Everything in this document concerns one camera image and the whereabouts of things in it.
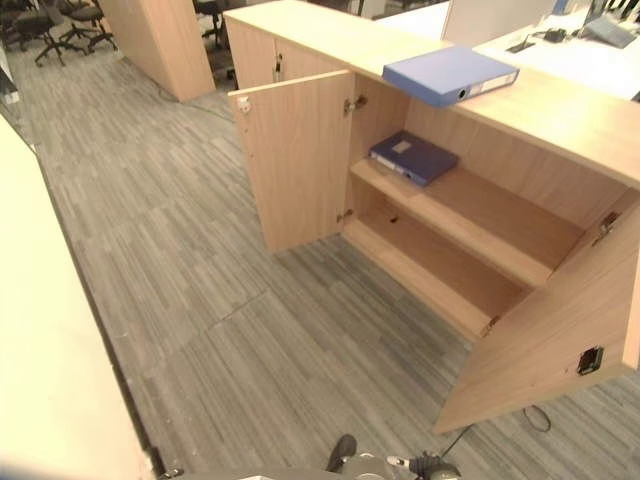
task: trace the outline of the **black office chair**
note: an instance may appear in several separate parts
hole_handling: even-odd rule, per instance
[[[55,50],[60,64],[64,67],[61,48],[86,53],[84,49],[72,45],[68,42],[55,40],[51,35],[51,29],[64,22],[64,17],[58,10],[58,0],[40,0],[40,10],[31,10],[21,14],[13,22],[13,27],[23,38],[42,38],[47,44],[44,50],[36,57],[35,62],[38,67],[42,64],[42,57],[48,57],[51,50]]]
[[[78,27],[71,17],[73,12],[75,12],[76,10],[80,10],[81,8],[85,8],[88,6],[88,3],[82,1],[60,0],[60,2],[58,3],[58,10],[60,10],[60,13],[62,13],[65,17],[68,17],[71,20],[71,28],[60,35],[60,40],[68,42],[74,37],[90,39],[93,35],[100,33],[99,30],[96,30],[94,28]]]
[[[104,18],[104,13],[100,8],[100,4],[98,0],[92,0],[93,5],[83,6],[81,8],[72,9],[67,15],[71,20],[75,20],[77,22],[91,22],[93,29],[79,29],[72,27],[71,30],[66,32],[60,37],[61,39],[65,39],[68,41],[70,38],[77,36],[78,38],[86,37],[89,38],[89,45],[87,46],[87,50],[90,53],[93,53],[94,47],[100,42],[109,42],[114,50],[117,50],[118,47],[113,41],[113,33],[107,32],[102,24],[102,19]],[[87,35],[89,33],[95,33],[95,35],[90,36]]]
[[[218,17],[222,12],[218,7],[218,2],[216,2],[215,0],[193,0],[193,8],[195,9],[196,13],[200,13],[202,15],[211,15],[213,28],[210,28],[209,30],[204,32],[202,34],[202,38],[209,38],[211,35],[215,35],[216,46],[220,47],[220,29],[218,28]]]
[[[21,40],[13,22],[28,10],[33,10],[29,0],[0,0],[0,39],[6,47]]]

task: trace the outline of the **white desk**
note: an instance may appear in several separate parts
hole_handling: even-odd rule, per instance
[[[440,40],[447,20],[449,2],[442,2],[428,7],[416,8],[391,17],[377,20],[383,25],[411,32],[432,40]]]
[[[640,40],[625,49],[581,39],[556,44],[533,41],[536,45],[516,54],[484,46],[479,50],[627,100],[640,90]]]
[[[0,470],[150,480],[36,156],[0,116]]]
[[[411,10],[378,22],[425,38],[440,38],[447,9],[448,2]],[[532,32],[548,28],[564,28],[569,32],[576,30],[584,23],[586,13],[586,10],[579,10],[570,15],[550,16],[541,25],[516,30],[478,46],[476,50],[507,63],[541,70],[620,98],[631,99],[640,90],[640,39],[625,49],[619,49],[583,39],[554,44],[530,37],[529,41],[535,42],[535,46],[516,54],[505,51]]]

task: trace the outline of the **cabinet door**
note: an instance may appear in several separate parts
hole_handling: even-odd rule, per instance
[[[611,233],[593,245],[596,232],[592,229],[591,238],[587,234],[544,287],[476,344],[440,413],[436,432],[638,368],[640,208],[633,204]],[[604,347],[600,369],[578,375],[581,354],[598,345]]]
[[[277,77],[279,81],[319,75],[340,69],[336,63],[318,52],[305,50],[284,40],[276,39],[276,52],[280,62],[280,72]]]
[[[229,18],[225,22],[239,87],[273,83],[276,64],[274,37]]]
[[[270,251],[342,229],[353,89],[341,70],[229,94]]]

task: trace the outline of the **cabinet shelf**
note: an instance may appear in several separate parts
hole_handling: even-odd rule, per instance
[[[348,222],[344,235],[472,341],[525,291],[386,202]]]
[[[351,172],[420,222],[532,287],[546,282],[584,233],[460,167],[426,188],[375,160],[363,159]]]

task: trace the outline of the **keyboard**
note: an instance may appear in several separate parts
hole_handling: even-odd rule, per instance
[[[606,17],[600,17],[584,26],[587,38],[595,38],[617,48],[624,48],[637,37]]]

